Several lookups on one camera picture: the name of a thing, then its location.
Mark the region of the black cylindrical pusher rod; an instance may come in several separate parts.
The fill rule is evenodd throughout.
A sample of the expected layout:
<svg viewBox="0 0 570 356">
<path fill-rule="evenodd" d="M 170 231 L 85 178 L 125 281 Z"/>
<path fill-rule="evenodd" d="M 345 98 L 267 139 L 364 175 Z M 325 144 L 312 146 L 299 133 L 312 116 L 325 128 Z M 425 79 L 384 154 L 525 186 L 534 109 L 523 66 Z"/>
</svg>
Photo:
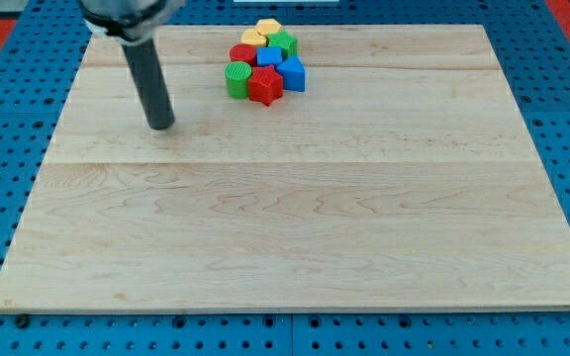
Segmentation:
<svg viewBox="0 0 570 356">
<path fill-rule="evenodd" d="M 136 45 L 123 45 L 123 52 L 152 130 L 169 129 L 175 121 L 170 97 L 153 39 Z"/>
</svg>

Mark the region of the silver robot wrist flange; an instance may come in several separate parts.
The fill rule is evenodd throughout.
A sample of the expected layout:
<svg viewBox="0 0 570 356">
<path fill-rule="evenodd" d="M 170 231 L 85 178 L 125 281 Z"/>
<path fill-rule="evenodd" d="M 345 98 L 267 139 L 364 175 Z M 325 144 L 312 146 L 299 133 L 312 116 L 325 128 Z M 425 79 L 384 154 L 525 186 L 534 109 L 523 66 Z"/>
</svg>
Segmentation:
<svg viewBox="0 0 570 356">
<path fill-rule="evenodd" d="M 143 42 L 186 5 L 185 0 L 79 0 L 88 29 L 119 42 Z"/>
</svg>

